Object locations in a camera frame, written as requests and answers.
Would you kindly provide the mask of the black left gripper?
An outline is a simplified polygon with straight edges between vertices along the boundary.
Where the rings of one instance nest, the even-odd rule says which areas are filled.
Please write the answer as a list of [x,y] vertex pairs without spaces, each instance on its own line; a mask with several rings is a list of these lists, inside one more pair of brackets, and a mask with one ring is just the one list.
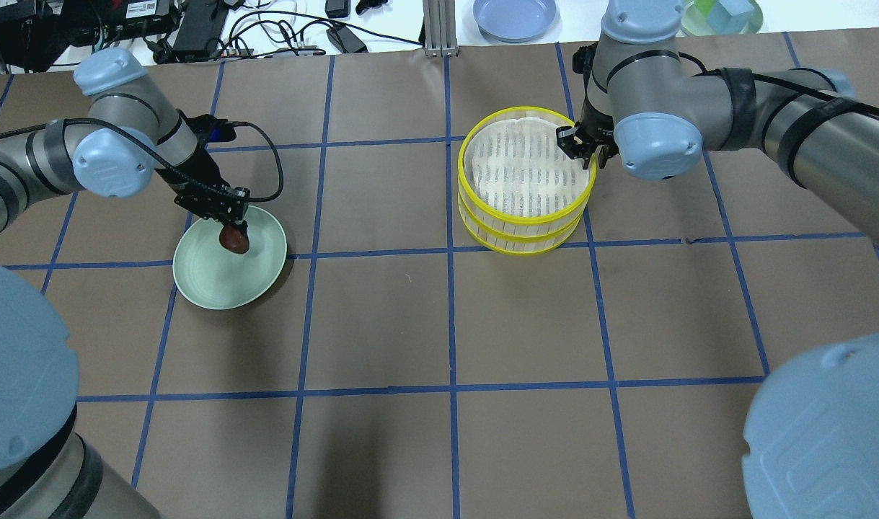
[[200,219],[227,223],[228,234],[248,236],[246,195],[235,193],[203,147],[196,146],[189,158],[171,169],[156,168],[156,173],[175,192],[173,201],[182,209]]

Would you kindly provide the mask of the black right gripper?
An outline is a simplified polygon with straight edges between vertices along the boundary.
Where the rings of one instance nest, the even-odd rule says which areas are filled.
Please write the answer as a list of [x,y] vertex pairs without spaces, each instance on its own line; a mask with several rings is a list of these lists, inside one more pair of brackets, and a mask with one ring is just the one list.
[[613,118],[590,101],[583,102],[580,119],[572,127],[557,128],[557,145],[570,160],[580,161],[584,170],[590,170],[591,165],[601,169],[619,154]]

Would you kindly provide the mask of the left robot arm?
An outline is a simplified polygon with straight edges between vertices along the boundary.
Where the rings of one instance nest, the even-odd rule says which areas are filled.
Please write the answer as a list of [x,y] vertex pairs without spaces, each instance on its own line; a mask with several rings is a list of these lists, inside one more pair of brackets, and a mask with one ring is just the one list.
[[[0,233],[35,203],[83,190],[139,194],[158,174],[176,204],[222,225],[222,247],[250,247],[249,190],[205,149],[218,127],[188,118],[123,48],[74,70],[89,114],[0,134]],[[159,518],[77,433],[79,359],[45,296],[0,265],[0,518]]]

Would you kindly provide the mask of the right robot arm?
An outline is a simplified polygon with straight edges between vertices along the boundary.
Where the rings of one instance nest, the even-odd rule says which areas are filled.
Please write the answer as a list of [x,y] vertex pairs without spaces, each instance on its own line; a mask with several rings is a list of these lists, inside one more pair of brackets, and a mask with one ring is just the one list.
[[[575,57],[586,99],[558,130],[568,157],[668,179],[707,151],[756,148],[879,246],[879,109],[837,70],[687,76],[681,1],[611,1]],[[743,428],[754,518],[879,518],[879,333],[818,346],[774,369]]]

